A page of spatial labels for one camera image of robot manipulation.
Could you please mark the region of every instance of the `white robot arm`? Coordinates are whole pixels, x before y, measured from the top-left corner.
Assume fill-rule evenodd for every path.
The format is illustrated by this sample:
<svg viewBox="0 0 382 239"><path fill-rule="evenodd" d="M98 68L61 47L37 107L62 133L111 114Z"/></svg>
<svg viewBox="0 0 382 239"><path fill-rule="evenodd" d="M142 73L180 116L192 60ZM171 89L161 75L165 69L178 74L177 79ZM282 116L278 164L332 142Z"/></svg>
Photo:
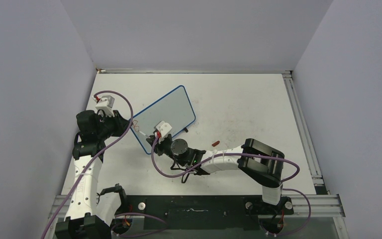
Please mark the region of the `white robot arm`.
<svg viewBox="0 0 382 239"><path fill-rule="evenodd" d="M77 114L80 131L74 140L73 158L75 181L82 174L90 160L103 148L104 141L111 136L121 136L129 121L118 111L112 110L114 98L103 96L97 100L96 109ZM99 156L82 174L82 178L72 194L65 220L56 224L58 239L110 238L110 225L117 210L127 207L124 189L116 184L103 189L96 201L97 179L103 165L103 154Z"/></svg>
<svg viewBox="0 0 382 239"><path fill-rule="evenodd" d="M259 162L253 158L242 155L224 155L223 157L214 157L215 154L228 153L250 153L270 157L284 158L284 154L268 145L265 145L255 139L246 139L243 145L236 148L223 151L206 151L189 148L183 139L172 140L169 134L172 127L167 122L160 122L155 127L154 135L147 138L149 144L153 144L156 137L159 138L155 146L155 153L159 156L165 154L169 156L174 164L177 163L185 168L190 168L202 160L212 158L201 164L194 170L195 175L208 175L223 170L242 170L252 179L262 185L263 202L277 205L282 195L281 175L283 162L270 159L262 159Z"/></svg>

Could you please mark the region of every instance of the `white wall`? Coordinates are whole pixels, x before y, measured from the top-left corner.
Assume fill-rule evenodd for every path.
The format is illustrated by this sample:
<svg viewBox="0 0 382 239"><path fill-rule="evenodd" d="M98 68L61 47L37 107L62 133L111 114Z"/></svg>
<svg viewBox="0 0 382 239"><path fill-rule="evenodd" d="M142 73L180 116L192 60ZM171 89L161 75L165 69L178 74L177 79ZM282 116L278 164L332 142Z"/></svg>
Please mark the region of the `white wall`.
<svg viewBox="0 0 382 239"><path fill-rule="evenodd" d="M99 68L294 69L332 0L62 0Z"/></svg>
<svg viewBox="0 0 382 239"><path fill-rule="evenodd" d="M382 1L334 0L293 76L351 238L382 238Z"/></svg>
<svg viewBox="0 0 382 239"><path fill-rule="evenodd" d="M59 0L0 0L0 238L39 238L95 75Z"/></svg>

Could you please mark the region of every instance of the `small red object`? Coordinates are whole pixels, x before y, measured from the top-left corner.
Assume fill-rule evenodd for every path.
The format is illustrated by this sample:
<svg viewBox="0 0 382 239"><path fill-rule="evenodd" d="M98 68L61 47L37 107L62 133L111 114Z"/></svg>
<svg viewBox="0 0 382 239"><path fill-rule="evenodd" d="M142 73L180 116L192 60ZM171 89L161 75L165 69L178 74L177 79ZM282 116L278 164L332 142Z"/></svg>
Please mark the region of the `small red object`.
<svg viewBox="0 0 382 239"><path fill-rule="evenodd" d="M220 144L220 141L219 141L219 140L216 141L216 142L214 142L211 146L216 147L218 144Z"/></svg>

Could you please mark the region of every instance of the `glass panel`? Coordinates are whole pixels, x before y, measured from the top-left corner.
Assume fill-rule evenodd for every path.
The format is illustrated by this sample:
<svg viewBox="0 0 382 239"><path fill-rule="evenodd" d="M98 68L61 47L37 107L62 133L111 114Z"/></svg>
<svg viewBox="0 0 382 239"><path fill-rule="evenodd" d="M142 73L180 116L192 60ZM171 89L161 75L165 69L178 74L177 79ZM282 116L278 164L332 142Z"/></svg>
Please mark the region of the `glass panel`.
<svg viewBox="0 0 382 239"><path fill-rule="evenodd" d="M134 127L131 130L147 154L151 152L151 145L138 131L151 135L154 127L162 120L172 126L173 137L195 121L194 110L184 86L176 87L134 116Z"/></svg>
<svg viewBox="0 0 382 239"><path fill-rule="evenodd" d="M129 231L125 235L134 235L144 231L143 218L135 218ZM285 218L285 227L283 232L289 232L298 228L303 224L305 218ZM222 238L222 239L260 239L265 238L265 231L244 231L242 229L226 229L226 230L166 230L164 232L155 233L146 236L147 239L195 239L195 238ZM284 239L339 239L333 218L311 218L307 226L299 232L283 236Z"/></svg>

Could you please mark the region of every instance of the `table surface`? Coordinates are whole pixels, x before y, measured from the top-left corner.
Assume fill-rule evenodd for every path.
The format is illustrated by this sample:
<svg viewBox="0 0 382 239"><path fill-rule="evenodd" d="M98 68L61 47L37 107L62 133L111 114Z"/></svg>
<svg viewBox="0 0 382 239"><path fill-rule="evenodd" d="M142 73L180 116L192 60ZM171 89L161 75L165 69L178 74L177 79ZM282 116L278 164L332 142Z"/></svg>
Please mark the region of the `table surface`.
<svg viewBox="0 0 382 239"><path fill-rule="evenodd" d="M300 173L284 183L305 194L315 194L311 174L302 148L299 132L281 74L97 74L91 96L112 90L131 102L134 114L155 102L178 85L184 85L196 114L189 132L181 132L191 148L224 150L242 145L254 138L282 151L285 158L300 166ZM129 108L114 96L114 110L128 118ZM96 110L90 97L87 110ZM108 145L114 141L106 140ZM220 141L216 147L211 144ZM172 160L156 156L165 173ZM282 178L295 171L285 164ZM74 183L73 159L62 194ZM153 167L132 132L104 154L97 191L119 183L129 195L260 195L261 185L241 170L216 172L206 176L190 175L186 184L180 178L165 178Z"/></svg>

